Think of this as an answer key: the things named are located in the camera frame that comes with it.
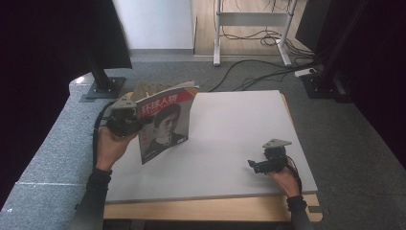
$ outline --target black pole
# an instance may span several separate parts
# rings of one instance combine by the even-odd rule
[[[86,95],[80,99],[82,103],[90,103],[95,99],[117,99],[123,87],[125,78],[109,78],[104,69],[95,60],[94,56],[86,51],[86,64],[92,72],[95,82],[93,82]]]
[[[344,31],[341,32],[337,44],[333,46],[332,52],[327,57],[327,64],[322,73],[301,77],[309,98],[339,99],[341,97],[336,82],[334,82],[334,78],[336,77],[338,68],[341,64],[340,60],[344,46],[346,45],[353,28],[358,23],[360,16],[367,7],[368,2],[369,0],[361,0],[358,4],[349,24],[345,27]]]

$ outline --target sleeve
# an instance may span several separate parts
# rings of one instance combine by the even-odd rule
[[[102,229],[105,197],[108,183],[111,180],[111,171],[105,172],[94,169],[90,174],[86,192],[69,229]]]
[[[296,230],[312,230],[314,229],[308,219],[307,213],[305,212],[305,208],[307,207],[307,203],[304,201],[304,197],[302,195],[297,195],[288,198],[287,206],[289,212],[291,212],[291,218],[293,226]]]

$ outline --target magazine cover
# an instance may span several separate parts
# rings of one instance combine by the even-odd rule
[[[139,132],[142,164],[189,138],[189,122],[197,86],[179,86],[136,102],[137,119],[153,117]]]

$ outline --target black cable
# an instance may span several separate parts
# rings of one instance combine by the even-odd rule
[[[234,63],[232,66],[230,66],[230,68],[227,70],[226,74],[224,75],[223,79],[220,81],[220,83],[217,84],[217,85],[216,85],[214,88],[212,88],[211,90],[209,90],[209,92],[213,92],[215,89],[217,89],[218,86],[220,86],[220,85],[226,80],[227,75],[230,73],[230,71],[231,71],[237,64],[240,64],[240,63],[242,63],[242,62],[248,62],[248,61],[255,61],[255,62],[267,63],[267,64],[274,65],[274,66],[277,66],[277,67],[280,67],[280,68],[284,68],[284,69],[291,69],[291,68],[292,68],[292,67],[289,67],[289,66],[278,65],[278,64],[275,64],[275,63],[272,63],[272,62],[268,62],[268,61],[264,61],[264,60],[255,60],[255,59],[240,60],[240,61],[237,61],[236,63]]]
[[[226,34],[225,32],[224,32],[224,29],[222,30],[223,31],[223,35],[221,35],[221,36],[225,36],[226,38],[228,38],[228,39],[230,39],[230,40],[260,40],[260,39],[263,39],[263,37],[253,37],[253,36],[255,36],[255,35],[259,35],[259,34],[261,34],[261,33],[269,33],[269,32],[272,32],[273,33],[273,35],[278,35],[278,33],[276,33],[276,32],[273,32],[273,31],[266,31],[266,30],[264,30],[264,31],[259,31],[259,32],[257,32],[257,33],[255,33],[255,34],[252,34],[252,35],[247,35],[247,36],[237,36],[237,35],[233,35],[233,34]]]
[[[241,88],[241,91],[244,91],[244,90],[247,89],[248,87],[250,87],[250,86],[252,86],[253,84],[257,83],[258,81],[279,81],[279,82],[282,82],[282,81],[283,81],[283,78],[284,78],[287,74],[292,73],[292,72],[295,72],[295,71],[299,71],[299,70],[302,70],[302,69],[309,68],[310,66],[313,66],[313,65],[316,65],[316,64],[317,64],[317,62],[310,62],[310,63],[308,63],[308,64],[304,64],[304,65],[299,65],[299,66],[293,67],[292,69],[289,69],[289,70],[285,70],[285,71],[277,70],[277,71],[275,71],[275,72],[273,72],[273,73],[271,73],[271,74],[264,75],[264,76],[261,76],[261,77],[248,78],[248,79],[245,79],[245,80],[242,82],[241,86],[235,88],[233,91],[236,91],[236,90],[238,90],[239,88]],[[267,79],[268,77],[274,77],[274,76],[277,76],[277,75],[280,75],[280,74],[284,74],[284,75],[283,75],[279,80]]]
[[[263,38],[263,40],[261,41],[261,44],[262,45],[268,45],[268,46],[276,45],[277,44],[276,39],[279,39],[279,37],[275,37],[273,35],[280,35],[280,34],[278,34],[276,32],[273,32],[273,31],[268,31],[268,27],[265,28],[265,31],[267,32],[267,34]],[[274,40],[274,43],[268,44],[266,42],[267,38],[272,38]],[[302,50],[302,49],[299,49],[299,48],[295,47],[295,45],[293,44],[293,42],[289,38],[286,39],[285,45],[287,46],[290,53],[292,53],[294,55],[297,55],[297,56],[300,56],[300,57],[307,57],[307,58],[313,58],[314,57],[313,52],[307,51],[307,50]]]
[[[238,2],[237,2],[237,0],[235,0],[235,2],[236,2],[236,6],[237,6],[237,8],[239,9],[239,11],[241,12],[241,9],[239,8],[239,6],[238,6]]]
[[[239,88],[241,88],[241,91],[244,91],[245,89],[247,89],[247,88],[250,87],[251,85],[257,83],[258,81],[279,81],[279,82],[282,82],[284,76],[286,76],[288,73],[291,73],[292,71],[284,71],[284,72],[278,72],[278,71],[276,71],[276,72],[274,72],[274,73],[272,73],[272,74],[269,74],[269,75],[264,75],[264,76],[261,76],[261,77],[257,77],[257,78],[250,78],[250,79],[253,79],[253,80],[251,80],[251,81],[249,81],[249,82],[247,82],[247,83],[245,83],[245,81],[247,80],[247,79],[245,79],[245,80],[242,82],[241,86],[235,88],[233,91],[236,91],[236,90],[238,90]],[[280,75],[280,74],[284,74],[284,75],[281,77],[280,80],[267,79],[267,78],[269,78],[269,77],[274,77],[274,76],[277,76],[277,75]]]
[[[272,11],[273,12],[275,10],[275,5],[277,4],[277,0],[274,0],[274,6],[272,7]]]
[[[214,31],[217,32],[217,28],[215,26],[215,15],[216,15],[216,11],[215,11],[215,0],[214,0],[213,1],[213,22],[214,22]]]
[[[271,5],[271,0],[269,0],[268,4],[263,8],[262,12],[265,12],[265,9],[266,9],[269,5]]]
[[[96,167],[96,163],[98,161],[98,137],[99,137],[99,127],[102,122],[103,114],[105,110],[114,102],[110,102],[104,106],[104,108],[99,113],[98,117],[96,118],[95,125],[93,126],[93,168]]]
[[[301,177],[299,176],[298,168],[296,168],[295,161],[288,155],[286,155],[286,157],[288,159],[290,159],[290,161],[293,163],[293,167],[291,165],[289,165],[289,163],[283,162],[279,157],[275,157],[274,159],[279,161],[282,165],[287,167],[293,173],[293,177],[295,178],[296,183],[298,184],[298,187],[299,187],[299,194],[302,194],[302,189],[303,189],[302,180],[301,180]]]
[[[281,11],[284,11],[284,10],[286,9],[286,11],[289,12],[290,2],[291,2],[291,0],[289,0],[289,1],[287,2],[287,5],[286,5],[284,8],[279,8],[279,7],[276,7],[276,8],[278,8],[278,9],[281,10]]]
[[[274,42],[272,44],[269,44],[266,39],[272,39]],[[261,45],[266,45],[266,46],[276,46],[278,45],[277,43],[277,38],[275,36],[272,36],[270,34],[266,34],[261,40],[260,40]]]

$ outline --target metal stand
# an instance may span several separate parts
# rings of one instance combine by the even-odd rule
[[[83,97],[83,100],[118,98],[125,78],[107,77],[104,70],[100,68],[98,63],[93,59],[91,55],[86,56],[86,61],[93,77],[95,78],[95,81],[87,92],[87,95]]]
[[[292,22],[293,12],[297,0],[293,0],[289,6],[289,12],[221,12],[221,0],[217,0],[215,16],[215,40],[214,40],[214,66],[220,65],[220,27],[221,26],[269,26],[283,27],[281,39],[277,39],[283,63],[291,65],[284,43]]]
[[[341,32],[338,42],[333,46],[322,74],[301,77],[307,96],[311,99],[335,99],[337,103],[350,103],[350,96],[337,79],[344,46],[369,0],[362,0],[355,10],[350,23]]]

